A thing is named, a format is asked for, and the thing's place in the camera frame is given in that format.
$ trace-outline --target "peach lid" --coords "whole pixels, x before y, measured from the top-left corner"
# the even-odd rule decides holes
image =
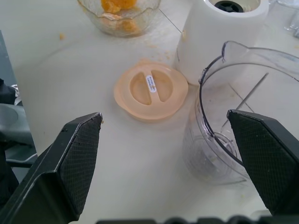
[[[172,116],[188,93],[185,77],[166,64],[143,60],[114,87],[117,104],[133,117],[155,121]]]

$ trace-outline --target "clear plastic pitcher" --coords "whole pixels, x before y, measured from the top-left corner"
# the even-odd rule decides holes
[[[188,169],[212,184],[250,183],[230,123],[229,109],[277,119],[299,138],[299,58],[226,42],[199,79],[185,131]]]

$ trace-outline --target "white table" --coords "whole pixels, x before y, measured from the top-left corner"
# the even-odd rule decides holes
[[[149,217],[164,221],[172,216],[227,219],[265,209],[254,189],[206,188],[185,169],[181,145],[194,88],[185,105],[158,124],[131,118],[113,98],[118,77],[141,58],[172,65],[191,3],[162,0],[147,34],[124,39],[98,31],[76,0],[1,1],[0,29],[37,152],[68,121],[92,112],[104,116],[97,165],[79,223]],[[65,40],[59,40],[59,33]],[[282,27],[267,24],[257,45],[299,56],[297,44]]]

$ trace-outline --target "label sticker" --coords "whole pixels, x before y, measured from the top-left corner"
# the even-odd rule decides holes
[[[150,92],[157,92],[157,88],[156,88],[153,76],[151,76],[151,75],[146,76],[146,82],[148,83]]]

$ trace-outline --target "gray machine part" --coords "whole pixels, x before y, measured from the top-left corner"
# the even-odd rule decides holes
[[[0,141],[34,145],[22,106],[0,104]]]

